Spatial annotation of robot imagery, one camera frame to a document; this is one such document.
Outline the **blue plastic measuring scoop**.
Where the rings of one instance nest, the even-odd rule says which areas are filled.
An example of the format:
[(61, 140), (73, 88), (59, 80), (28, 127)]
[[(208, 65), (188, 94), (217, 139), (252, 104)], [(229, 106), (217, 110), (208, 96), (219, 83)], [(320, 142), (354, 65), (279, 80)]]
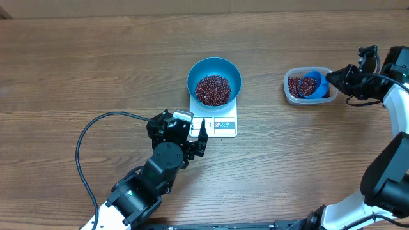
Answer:
[(304, 77), (314, 77), (317, 79), (318, 84), (320, 85), (317, 88), (316, 92), (311, 95), (311, 99), (323, 98), (327, 94), (329, 89), (329, 82), (325, 79), (325, 76), (322, 73), (311, 70), (306, 75), (304, 75)]

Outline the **red beans in scoop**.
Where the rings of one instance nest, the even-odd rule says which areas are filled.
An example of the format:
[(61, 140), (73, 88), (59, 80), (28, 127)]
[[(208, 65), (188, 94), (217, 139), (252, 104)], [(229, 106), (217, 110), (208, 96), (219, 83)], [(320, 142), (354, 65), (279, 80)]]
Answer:
[(313, 77), (303, 77), (298, 85), (298, 93), (302, 97), (311, 96), (317, 88), (318, 82)]

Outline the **red adzuki beans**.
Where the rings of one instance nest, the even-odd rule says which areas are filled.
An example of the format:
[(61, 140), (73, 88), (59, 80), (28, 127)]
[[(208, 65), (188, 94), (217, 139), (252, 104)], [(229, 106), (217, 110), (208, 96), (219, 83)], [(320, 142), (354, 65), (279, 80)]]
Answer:
[(288, 79), (288, 88), (289, 88), (289, 92), (290, 94), (295, 97), (295, 98), (300, 98), (300, 99), (311, 99), (311, 96), (306, 96), (306, 97), (302, 97), (299, 95), (298, 93), (298, 85), (300, 80), (303, 77), (290, 77)]

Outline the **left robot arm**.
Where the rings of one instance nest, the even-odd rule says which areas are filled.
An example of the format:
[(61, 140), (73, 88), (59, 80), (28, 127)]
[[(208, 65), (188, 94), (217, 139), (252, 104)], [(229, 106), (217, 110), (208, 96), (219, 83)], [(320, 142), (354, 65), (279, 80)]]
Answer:
[(120, 179), (102, 205), (88, 183), (84, 184), (95, 209), (84, 229), (136, 229), (158, 209), (162, 196), (171, 192), (178, 171), (205, 153), (208, 134), (204, 124), (196, 141), (188, 139), (193, 118), (191, 112), (164, 110), (145, 120), (152, 156)]

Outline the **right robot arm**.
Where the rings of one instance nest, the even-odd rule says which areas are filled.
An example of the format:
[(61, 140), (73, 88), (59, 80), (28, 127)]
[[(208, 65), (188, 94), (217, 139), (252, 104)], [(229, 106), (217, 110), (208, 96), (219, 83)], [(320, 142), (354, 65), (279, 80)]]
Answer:
[(393, 139), (366, 169), (360, 190), (339, 203), (321, 206), (290, 229), (363, 229), (385, 220), (407, 228), (408, 217), (408, 47), (394, 46), (384, 62), (375, 45), (359, 48), (359, 64), (326, 74), (326, 80), (360, 106), (381, 103)]

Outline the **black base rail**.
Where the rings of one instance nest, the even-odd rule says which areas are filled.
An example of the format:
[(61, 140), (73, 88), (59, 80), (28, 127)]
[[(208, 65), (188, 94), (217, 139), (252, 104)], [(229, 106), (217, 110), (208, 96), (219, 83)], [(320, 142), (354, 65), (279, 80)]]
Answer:
[(143, 224), (136, 230), (306, 230), (306, 219), (240, 224)]

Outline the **red beans in bowl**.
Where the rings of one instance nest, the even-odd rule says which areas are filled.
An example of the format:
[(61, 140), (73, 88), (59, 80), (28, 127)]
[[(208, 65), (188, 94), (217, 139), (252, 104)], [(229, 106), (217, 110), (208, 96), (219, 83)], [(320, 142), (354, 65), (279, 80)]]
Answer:
[(229, 102), (232, 90), (226, 78), (208, 75), (196, 84), (194, 92), (202, 104), (221, 106)]

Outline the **clear plastic food container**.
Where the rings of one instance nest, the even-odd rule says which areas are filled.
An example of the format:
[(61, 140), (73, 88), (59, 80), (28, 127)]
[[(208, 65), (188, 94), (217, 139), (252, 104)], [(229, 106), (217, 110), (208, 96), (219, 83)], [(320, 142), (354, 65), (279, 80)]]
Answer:
[(311, 70), (318, 71), (322, 73), (324, 76), (326, 74), (331, 73), (332, 71), (328, 68), (325, 67), (300, 67), (300, 68), (293, 68), (289, 70), (286, 75), (284, 76), (283, 84), (284, 84), (284, 92), (286, 95), (286, 99), (289, 104), (293, 105), (314, 105), (314, 104), (323, 104), (327, 102), (331, 102), (338, 93), (338, 90), (329, 83), (329, 89), (327, 94), (323, 98), (319, 99), (300, 99), (300, 98), (295, 98), (293, 97), (288, 88), (288, 79), (290, 77), (303, 77), (306, 75), (308, 72)]

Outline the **teal blue bowl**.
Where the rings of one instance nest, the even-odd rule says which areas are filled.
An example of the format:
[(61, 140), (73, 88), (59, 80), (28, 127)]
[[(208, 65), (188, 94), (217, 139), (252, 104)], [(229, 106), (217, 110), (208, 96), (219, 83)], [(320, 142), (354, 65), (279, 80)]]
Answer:
[[(220, 75), (226, 78), (231, 87), (231, 96), (229, 99), (230, 103), (236, 99), (242, 89), (242, 76), (239, 69), (229, 60), (223, 59), (221, 57), (208, 57), (197, 62), (188, 73), (187, 76), (187, 90), (197, 102), (201, 103), (195, 95), (196, 84), (208, 75)], [(208, 106), (215, 107), (216, 109), (225, 107), (227, 104), (221, 106)]]

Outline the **white digital kitchen scale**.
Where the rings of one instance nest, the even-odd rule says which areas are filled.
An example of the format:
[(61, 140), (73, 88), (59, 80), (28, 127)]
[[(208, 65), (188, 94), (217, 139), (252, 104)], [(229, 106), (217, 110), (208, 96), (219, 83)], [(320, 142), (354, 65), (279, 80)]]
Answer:
[(189, 111), (194, 114), (189, 131), (191, 137), (198, 137), (202, 120), (205, 120), (208, 137), (234, 138), (238, 134), (237, 99), (216, 109), (206, 107), (190, 96)]

